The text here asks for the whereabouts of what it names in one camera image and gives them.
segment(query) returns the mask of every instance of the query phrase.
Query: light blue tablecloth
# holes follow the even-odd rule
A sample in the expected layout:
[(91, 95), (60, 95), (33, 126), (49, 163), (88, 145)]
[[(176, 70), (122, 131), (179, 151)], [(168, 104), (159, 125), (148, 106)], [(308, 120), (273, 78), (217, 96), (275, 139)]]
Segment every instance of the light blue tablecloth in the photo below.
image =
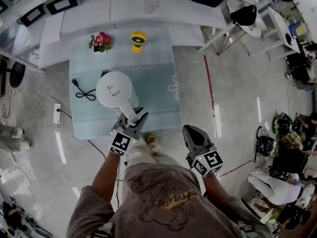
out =
[[(132, 52), (134, 31), (147, 34), (147, 42), (140, 54)], [(69, 83), (75, 78), (84, 91), (95, 89), (104, 69), (127, 74), (139, 99), (139, 107), (149, 112), (143, 131), (179, 127), (181, 111), (172, 46), (164, 27), (115, 29), (106, 32), (114, 38), (107, 53), (89, 49), (91, 36), (72, 42)], [(70, 102), (75, 135), (79, 139), (109, 136), (118, 115), (97, 99), (76, 98), (79, 90), (70, 86)]]

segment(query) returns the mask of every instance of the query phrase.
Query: brown t-shirt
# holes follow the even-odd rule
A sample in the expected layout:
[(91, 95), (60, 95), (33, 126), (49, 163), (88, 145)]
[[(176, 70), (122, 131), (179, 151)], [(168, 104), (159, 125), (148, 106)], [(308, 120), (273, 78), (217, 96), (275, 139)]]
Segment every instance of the brown t-shirt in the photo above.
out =
[(126, 169), (123, 203), (115, 213), (111, 203), (91, 186), (82, 189), (67, 237), (228, 238), (241, 237), (241, 230), (253, 230), (250, 237), (272, 237), (268, 227), (239, 198), (229, 198), (219, 209), (211, 204), (201, 195), (192, 171), (138, 164)]

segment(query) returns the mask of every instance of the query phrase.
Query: helmet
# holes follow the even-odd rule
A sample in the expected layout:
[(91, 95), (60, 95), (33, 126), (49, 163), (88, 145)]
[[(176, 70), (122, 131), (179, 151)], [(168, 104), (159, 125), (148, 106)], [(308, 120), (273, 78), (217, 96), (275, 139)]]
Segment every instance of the helmet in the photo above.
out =
[(263, 126), (260, 126), (257, 131), (257, 144), (256, 144), (256, 155), (260, 153), (261, 155), (268, 157), (272, 156), (275, 152), (276, 142), (275, 139), (268, 136), (267, 131)]
[(292, 130), (295, 131), (297, 134), (302, 132), (302, 123), (299, 120), (296, 120), (293, 123)]
[(292, 130), (292, 121), (278, 115), (274, 119), (275, 134), (286, 135)]
[(260, 137), (256, 145), (256, 152), (268, 157), (275, 152), (276, 142), (271, 137)]

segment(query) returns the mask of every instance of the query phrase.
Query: yellow object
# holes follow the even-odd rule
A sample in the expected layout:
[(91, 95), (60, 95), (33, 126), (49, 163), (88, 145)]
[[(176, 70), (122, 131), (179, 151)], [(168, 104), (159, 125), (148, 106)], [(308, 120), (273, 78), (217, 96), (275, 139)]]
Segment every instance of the yellow object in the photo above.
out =
[(301, 25), (299, 27), (296, 28), (296, 34), (297, 34), (297, 36), (306, 34), (306, 28), (305, 28), (303, 22), (301, 23)]
[(132, 51), (135, 53), (140, 53), (143, 49), (142, 45), (147, 41), (147, 35), (142, 32), (134, 32), (131, 36), (131, 40), (134, 42)]

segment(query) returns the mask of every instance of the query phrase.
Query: white kettle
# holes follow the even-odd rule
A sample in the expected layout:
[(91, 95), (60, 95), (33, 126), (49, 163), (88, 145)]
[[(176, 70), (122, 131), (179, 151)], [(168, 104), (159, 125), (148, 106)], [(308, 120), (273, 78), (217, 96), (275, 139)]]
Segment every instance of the white kettle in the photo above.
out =
[(117, 114), (124, 115), (133, 123), (138, 118), (133, 108), (138, 107), (139, 100), (135, 94), (130, 78), (120, 71), (104, 74), (96, 87), (97, 99)]

